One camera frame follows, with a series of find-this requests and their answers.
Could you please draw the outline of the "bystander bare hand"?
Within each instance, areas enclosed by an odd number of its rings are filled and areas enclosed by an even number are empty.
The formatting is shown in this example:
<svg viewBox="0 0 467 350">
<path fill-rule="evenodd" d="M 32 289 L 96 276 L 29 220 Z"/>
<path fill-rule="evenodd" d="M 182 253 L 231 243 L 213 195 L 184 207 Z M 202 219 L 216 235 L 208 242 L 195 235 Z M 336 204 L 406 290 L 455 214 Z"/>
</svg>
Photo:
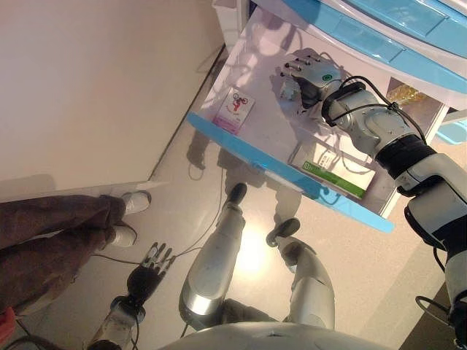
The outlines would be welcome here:
<svg viewBox="0 0 467 350">
<path fill-rule="evenodd" d="M 0 318 L 0 343 L 3 345 L 15 331 L 15 312 L 9 307 L 1 314 Z"/>
</svg>

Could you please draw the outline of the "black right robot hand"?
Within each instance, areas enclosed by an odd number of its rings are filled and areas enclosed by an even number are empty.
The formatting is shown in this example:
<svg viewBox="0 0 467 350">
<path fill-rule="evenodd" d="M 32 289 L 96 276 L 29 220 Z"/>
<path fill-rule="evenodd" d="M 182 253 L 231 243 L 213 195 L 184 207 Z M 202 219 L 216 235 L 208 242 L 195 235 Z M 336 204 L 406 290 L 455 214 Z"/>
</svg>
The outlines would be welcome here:
<svg viewBox="0 0 467 350">
<path fill-rule="evenodd" d="M 311 49 L 285 56 L 269 77 L 279 106 L 290 114 L 306 114 L 337 90 L 343 68 Z"/>
</svg>

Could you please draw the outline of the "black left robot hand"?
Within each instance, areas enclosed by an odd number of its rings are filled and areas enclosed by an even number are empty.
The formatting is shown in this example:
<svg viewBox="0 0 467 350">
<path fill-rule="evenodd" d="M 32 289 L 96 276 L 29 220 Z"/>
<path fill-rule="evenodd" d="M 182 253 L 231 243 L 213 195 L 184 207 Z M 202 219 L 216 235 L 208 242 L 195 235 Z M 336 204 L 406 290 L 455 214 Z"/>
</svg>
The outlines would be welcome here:
<svg viewBox="0 0 467 350">
<path fill-rule="evenodd" d="M 129 295 L 135 300 L 147 300 L 162 282 L 176 257 L 166 243 L 155 242 L 142 262 L 127 279 Z"/>
</svg>

